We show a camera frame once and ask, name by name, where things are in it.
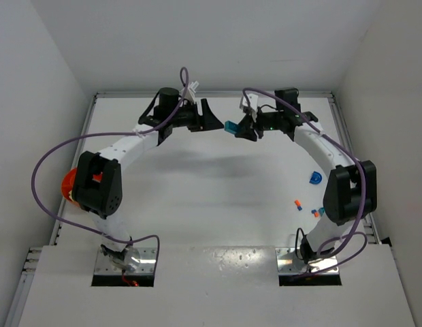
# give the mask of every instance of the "gray wall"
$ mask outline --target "gray wall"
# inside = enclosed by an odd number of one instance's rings
[[[378,168],[376,212],[422,326],[422,0],[388,0],[338,94],[356,153]]]
[[[88,94],[338,86],[380,0],[32,0]]]
[[[0,1],[0,326],[28,248],[46,244],[52,229],[31,196],[31,171],[47,149],[79,134],[88,104],[30,1]],[[39,191],[52,210],[73,152],[42,166]]]

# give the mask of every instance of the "robotic arm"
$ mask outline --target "robotic arm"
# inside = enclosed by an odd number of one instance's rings
[[[97,153],[89,151],[81,154],[78,167],[71,171],[74,176],[73,187],[63,192],[66,199],[81,209],[92,213],[92,219],[103,235],[117,240],[130,241],[118,207],[122,202],[122,173],[147,150],[161,145],[175,127],[187,127],[193,131],[210,131],[222,129],[223,124],[212,113],[207,99],[201,100],[202,115],[199,115],[195,101],[195,89],[198,83],[187,86],[184,104],[169,122],[147,134],[140,131],[156,127],[174,111],[180,101],[180,93],[176,89],[162,88],[155,95],[149,107],[138,120],[133,132],[136,136],[126,136]],[[133,270],[133,258],[136,253],[133,247],[102,238],[101,248],[112,263],[121,269]]]
[[[281,89],[275,96],[300,110],[297,102],[297,89]],[[315,228],[302,239],[300,253],[305,264],[319,259],[317,251],[326,241],[341,237],[353,224],[361,202],[361,183],[359,172],[353,160],[341,150],[321,137],[323,128],[311,112],[301,113],[320,131],[314,131],[300,115],[276,101],[275,112],[262,112],[257,106],[258,96],[249,94],[249,101],[242,98],[240,108],[245,112],[239,124],[226,122],[225,130],[236,138],[245,138],[256,142],[264,131],[279,130],[292,141],[304,148],[318,163],[328,182],[323,198],[325,215]],[[376,210],[376,167],[371,161],[360,162],[366,176],[366,198],[363,216]],[[321,248],[320,258],[334,250],[334,243],[327,243]]]

